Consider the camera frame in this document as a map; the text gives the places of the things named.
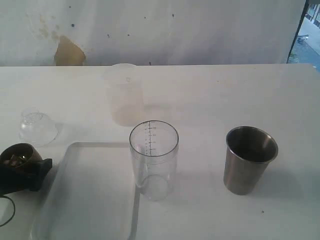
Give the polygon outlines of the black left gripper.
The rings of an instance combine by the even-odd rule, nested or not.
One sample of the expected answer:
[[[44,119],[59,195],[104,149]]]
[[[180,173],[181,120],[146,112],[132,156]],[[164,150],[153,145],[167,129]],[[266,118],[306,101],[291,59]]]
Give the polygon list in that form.
[[[7,195],[22,190],[37,192],[53,167],[51,158],[31,164],[30,169],[13,168],[0,165],[0,195]]]

